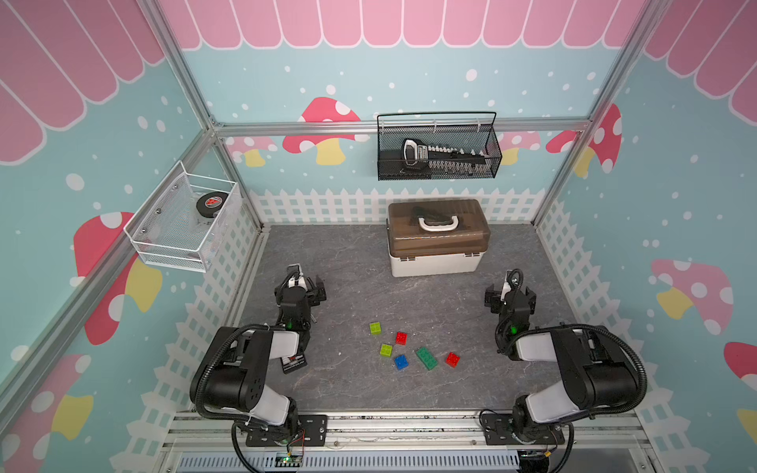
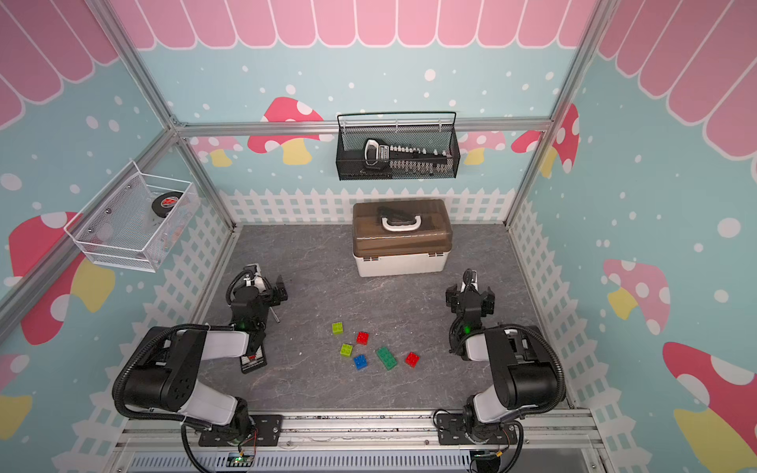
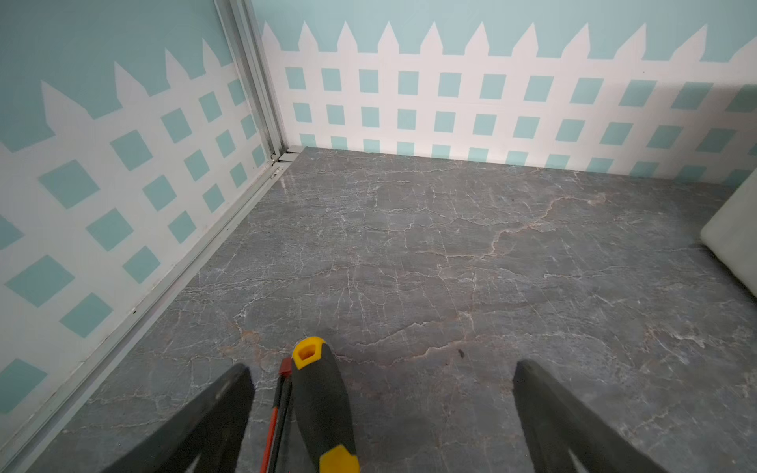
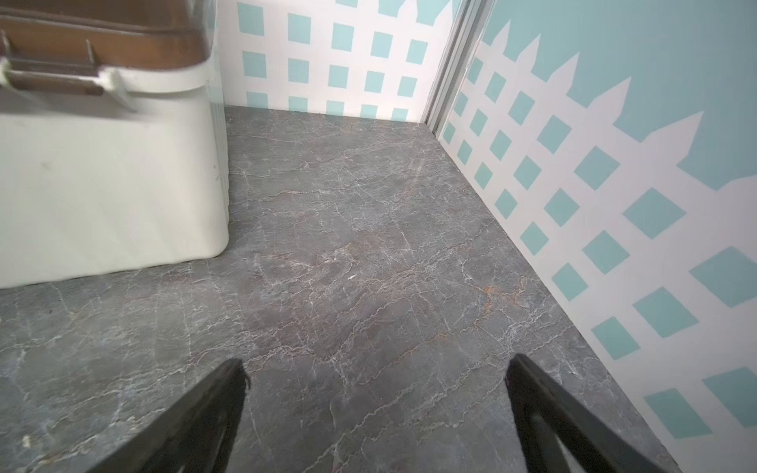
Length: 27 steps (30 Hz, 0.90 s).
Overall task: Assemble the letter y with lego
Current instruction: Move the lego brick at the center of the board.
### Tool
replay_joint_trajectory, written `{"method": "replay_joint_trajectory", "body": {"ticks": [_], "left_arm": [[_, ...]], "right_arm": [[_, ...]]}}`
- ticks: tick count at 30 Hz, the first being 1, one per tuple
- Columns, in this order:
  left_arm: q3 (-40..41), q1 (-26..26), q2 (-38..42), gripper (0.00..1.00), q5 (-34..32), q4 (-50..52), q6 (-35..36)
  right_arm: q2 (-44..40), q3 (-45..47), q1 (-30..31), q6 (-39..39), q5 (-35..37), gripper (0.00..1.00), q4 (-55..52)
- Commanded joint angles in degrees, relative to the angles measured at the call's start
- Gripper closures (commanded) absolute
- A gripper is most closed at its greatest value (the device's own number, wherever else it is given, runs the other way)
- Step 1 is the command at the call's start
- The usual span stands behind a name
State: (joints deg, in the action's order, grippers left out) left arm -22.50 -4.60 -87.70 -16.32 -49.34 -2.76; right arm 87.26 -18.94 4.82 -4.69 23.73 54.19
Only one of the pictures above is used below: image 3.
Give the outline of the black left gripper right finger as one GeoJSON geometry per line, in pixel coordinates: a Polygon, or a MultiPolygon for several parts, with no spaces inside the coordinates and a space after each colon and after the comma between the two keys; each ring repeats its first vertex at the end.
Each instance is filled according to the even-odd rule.
{"type": "Polygon", "coordinates": [[[534,360],[520,360],[514,398],[536,472],[662,472],[534,360]]]}

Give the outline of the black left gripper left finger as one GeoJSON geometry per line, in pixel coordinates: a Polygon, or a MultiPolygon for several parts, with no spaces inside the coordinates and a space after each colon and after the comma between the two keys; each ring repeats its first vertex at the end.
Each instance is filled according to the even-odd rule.
{"type": "Polygon", "coordinates": [[[254,402],[250,369],[230,367],[108,472],[234,472],[254,402]]]}

